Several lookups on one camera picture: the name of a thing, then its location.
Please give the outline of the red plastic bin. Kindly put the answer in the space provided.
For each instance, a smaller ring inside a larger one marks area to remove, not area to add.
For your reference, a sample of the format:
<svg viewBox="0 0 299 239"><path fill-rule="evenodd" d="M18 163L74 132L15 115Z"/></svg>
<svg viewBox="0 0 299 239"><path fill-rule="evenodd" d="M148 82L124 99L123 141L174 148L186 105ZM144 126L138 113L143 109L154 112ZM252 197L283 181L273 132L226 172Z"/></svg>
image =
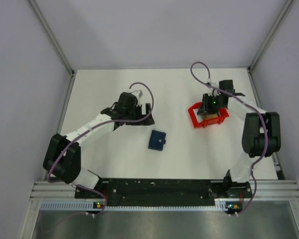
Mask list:
<svg viewBox="0 0 299 239"><path fill-rule="evenodd" d="M213 124L222 124L224 120L229 117L229 113L226 108L219 109L218 118L212 119L212 120L203 120L202 116L198 116L197 110L201 106L202 102L194 103L190 108L188 108L188 114L191 119L192 125L194 128L205 128L207 126L213 125Z"/></svg>

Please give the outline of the blue leather card holder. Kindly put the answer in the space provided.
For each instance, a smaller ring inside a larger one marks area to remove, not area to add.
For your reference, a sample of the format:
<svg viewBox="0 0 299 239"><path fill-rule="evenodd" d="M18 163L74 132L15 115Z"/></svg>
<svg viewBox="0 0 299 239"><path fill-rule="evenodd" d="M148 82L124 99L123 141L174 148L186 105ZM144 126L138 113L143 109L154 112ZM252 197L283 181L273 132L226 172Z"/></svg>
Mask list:
<svg viewBox="0 0 299 239"><path fill-rule="evenodd" d="M152 130L149 138L148 149L163 151L163 147L166 143L166 133Z"/></svg>

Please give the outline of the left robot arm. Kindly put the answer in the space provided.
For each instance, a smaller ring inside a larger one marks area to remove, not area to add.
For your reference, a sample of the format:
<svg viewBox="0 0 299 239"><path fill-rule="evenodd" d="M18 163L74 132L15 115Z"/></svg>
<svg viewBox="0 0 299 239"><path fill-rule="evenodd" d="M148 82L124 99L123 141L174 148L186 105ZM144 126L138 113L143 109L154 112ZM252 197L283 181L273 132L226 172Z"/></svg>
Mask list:
<svg viewBox="0 0 299 239"><path fill-rule="evenodd" d="M93 120L66 135L55 134L49 143L43 168L66 184L85 187L91 197L99 197L103 192L100 177L83 168L82 152L102 136L123 125L153 125L151 104L146 103L146 113L142 113L141 90L120 94L118 101L103 109Z"/></svg>

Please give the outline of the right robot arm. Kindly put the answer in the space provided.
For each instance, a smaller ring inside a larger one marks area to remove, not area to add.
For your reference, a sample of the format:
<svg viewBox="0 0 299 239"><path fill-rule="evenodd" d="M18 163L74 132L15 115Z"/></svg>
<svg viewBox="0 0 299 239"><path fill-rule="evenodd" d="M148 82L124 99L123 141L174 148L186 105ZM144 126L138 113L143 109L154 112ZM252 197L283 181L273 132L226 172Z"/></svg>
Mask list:
<svg viewBox="0 0 299 239"><path fill-rule="evenodd" d="M232 80L218 84L204 84L209 92L203 94L198 114L215 114L226 108L244 123L242 132L243 152L236 164L227 171L222 189L226 196L234 197L253 176L256 165L265 157L270 157L281 148L280 116L277 112L267 112L251 103L243 93L237 93Z"/></svg>

